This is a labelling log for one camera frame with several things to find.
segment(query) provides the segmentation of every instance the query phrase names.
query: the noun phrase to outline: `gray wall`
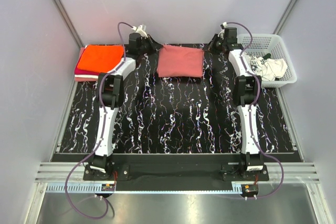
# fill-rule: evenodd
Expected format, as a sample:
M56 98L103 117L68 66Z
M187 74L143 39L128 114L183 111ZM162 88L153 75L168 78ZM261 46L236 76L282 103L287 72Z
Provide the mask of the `gray wall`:
M0 0L0 216L22 223L51 152L78 47L52 0Z
M298 75L297 83L284 87L285 97L336 220L335 17L334 0L300 0L281 36Z
M289 0L62 0L85 44L118 43L117 23L147 31L161 43L207 43L224 21L272 33ZM129 29L122 33L128 38Z

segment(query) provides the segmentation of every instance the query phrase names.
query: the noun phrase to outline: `white cloth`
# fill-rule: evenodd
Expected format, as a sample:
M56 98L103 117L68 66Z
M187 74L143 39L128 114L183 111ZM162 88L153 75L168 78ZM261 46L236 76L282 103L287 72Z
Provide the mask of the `white cloth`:
M245 54L247 63L250 65L252 71L261 76L263 81L274 81L275 78L284 76L288 66L284 59L263 59L255 55Z

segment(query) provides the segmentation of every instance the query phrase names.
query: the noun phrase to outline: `white laundry basket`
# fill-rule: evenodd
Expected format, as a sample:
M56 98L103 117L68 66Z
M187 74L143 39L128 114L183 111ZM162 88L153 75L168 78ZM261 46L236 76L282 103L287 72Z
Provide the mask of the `white laundry basket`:
M252 45L246 49L247 53L259 57L270 53L272 59L284 59L288 66L285 75L278 81L262 81L261 86L263 88L280 88L286 84L296 82L298 78L282 38L275 34L252 34L252 36L253 42ZM250 42L249 34L240 34L237 38L238 43L241 43L244 47Z

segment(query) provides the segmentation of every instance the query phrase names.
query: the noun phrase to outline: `purple cable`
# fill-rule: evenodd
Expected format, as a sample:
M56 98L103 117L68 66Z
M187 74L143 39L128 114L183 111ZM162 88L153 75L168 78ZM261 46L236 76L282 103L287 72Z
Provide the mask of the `purple cable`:
M254 73L251 73L251 72L248 72L248 71L247 71L247 66L246 66L246 64L245 64L245 62L244 62L244 60L243 60L243 52L244 52L247 48L249 48L249 47L252 45L253 36L252 36L252 33L250 32L250 30L249 30L246 26L242 25L241 23L237 23L237 22L227 22L227 24L235 24L235 25L244 27L244 28L247 30L247 32L249 33L250 37L251 37L251 40L250 40L249 44L248 44L246 47L244 47L243 50L240 52L240 60L241 60L243 66L244 66L244 68L245 68L245 71L246 71L248 74L250 74L251 76L254 77L254 79L255 79L256 82L257 82L257 87L258 87L257 95L256 95L254 101L253 101L253 102L250 104L250 106L249 106L249 111L250 111L250 112L249 112L249 114L250 114L250 131L251 131L251 135L253 136L254 134L253 134L253 126L252 126L252 111L251 111L251 108L252 108L252 105L256 104L257 101L258 101L258 99L259 99L259 96L260 96L260 88L261 88L260 86L261 86L261 85L260 85L260 81L259 81L258 77L257 77ZM255 143L255 145L257 146L257 148L259 149L259 151L261 152L261 154L263 154L263 156L265 156L265 157L268 157L268 158L273 159L275 162L277 162L277 163L279 164L280 169L281 169L281 180L280 180L280 183L279 183L278 187L277 187L274 191L272 191L271 193L269 193L269 194L267 194L267 195L263 195L263 196L258 197L258 198L267 198L268 196L272 196L273 194L275 194L275 193L280 189L280 187L282 186L282 183L284 182L284 181L283 181L283 178L284 178L284 176L285 176L284 167L282 166L282 163L280 162L279 159L277 159L276 157L273 157L273 156L271 156L271 155L266 154L266 153L260 148L260 145L257 143L257 141L256 141L256 139L255 139L254 137L253 137L252 139L253 139L253 142Z
M75 204L73 204L73 202L71 201L70 195L69 195L69 193L68 193L68 182L69 182L69 178L70 178L71 174L74 172L74 170L75 170L78 166L80 166L81 163L85 162L85 161L88 160L93 154L95 154L95 152L98 150L98 148L99 148L99 146L100 146L100 144L101 144L101 142L102 142L102 140L103 140L103 133L104 133L104 130L105 130L105 123L106 123L106 108L105 108L105 104L104 104L104 102L103 102L103 100L102 100L102 98L101 98L102 87L103 87L103 84L104 84L104 82L105 82L106 77L109 76L109 75L111 75L111 74L113 74L113 73L115 73L115 72L116 72L116 71L117 71L117 70L124 64L124 62L126 61L125 43L124 43L124 40L122 39L122 36L121 36L121 33L120 33L120 24L128 25L129 27L133 28L133 26L131 26L131 25L128 24L128 23L125 23L125 22L119 22L119 23L118 23L118 34L119 34L119 36L120 36L120 40L121 40L121 43L122 43L122 47L123 47L123 49L124 49L124 60L121 61L121 63L117 66L117 68L116 68L115 70L113 70L113 71L107 73L107 74L103 77L102 82L101 82L100 85L99 85L99 102L100 102L101 106L102 106L103 109L104 109L103 125L102 125L102 131L101 131L101 135L100 135L99 142L98 142L96 148L94 148L94 150L93 150L88 156L86 156L85 158L83 158L83 160L79 161L78 164L76 164L76 165L71 169L71 171L69 172L69 174L68 174L68 176L67 176L67 179L65 180L65 195L66 195L66 197L67 197L67 199L68 199L68 202L69 202L70 206L71 206L77 213L79 213L80 215L83 215L84 217L87 217L87 218L92 219L92 220L99 220L99 219L102 219L102 218L104 218L104 217L106 216L106 214L107 214L107 212L108 212L108 210L109 210L109 201L106 200L105 198L103 198L104 201L105 201L105 203L106 203L106 211L105 211L105 213L104 213L102 216L93 217L93 216L86 215L86 214L84 214L83 212L81 212L81 211L75 206Z

